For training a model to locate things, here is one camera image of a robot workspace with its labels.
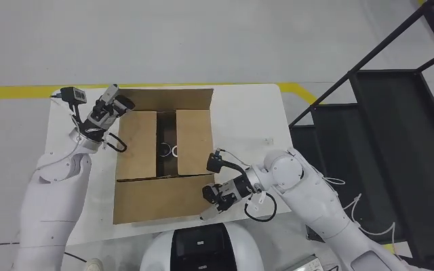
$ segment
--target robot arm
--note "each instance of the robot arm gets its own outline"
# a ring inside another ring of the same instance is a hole
[[[408,270],[394,255],[366,237],[344,212],[337,194],[295,149],[270,152],[264,165],[245,171],[223,161],[218,149],[208,159],[208,170],[220,172],[230,167],[242,174],[229,182],[209,184],[203,197],[213,206],[203,219],[227,210],[252,193],[274,188],[290,209],[331,247],[344,270]]]
[[[86,103],[84,91],[67,87],[56,96],[75,108],[76,128],[65,138],[62,150],[38,160],[21,208],[16,270],[60,270],[66,242],[83,210],[92,165],[89,154],[98,151],[116,118],[134,108],[118,90],[111,85],[84,123],[78,111],[78,104]]]

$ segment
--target stair step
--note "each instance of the stair step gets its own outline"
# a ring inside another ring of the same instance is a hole
[[[355,209],[355,219],[369,232],[383,232],[397,223],[395,239],[403,239],[389,193],[376,164],[357,104],[320,105],[312,110],[327,177],[344,180],[333,185],[342,206],[362,193]],[[390,243],[391,233],[369,236],[380,243]]]
[[[413,257],[434,259],[434,99],[415,70],[360,70],[350,78]]]
[[[314,125],[297,125],[290,129],[292,144],[318,171],[326,175],[321,148]]]

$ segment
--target cardboard box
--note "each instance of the cardboard box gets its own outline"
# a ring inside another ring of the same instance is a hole
[[[119,120],[119,137],[128,149],[117,157],[113,223],[199,215],[210,206],[201,190],[214,182],[206,170],[213,148],[213,89],[120,92],[136,107]],[[162,142],[177,145],[178,158],[161,157]]]

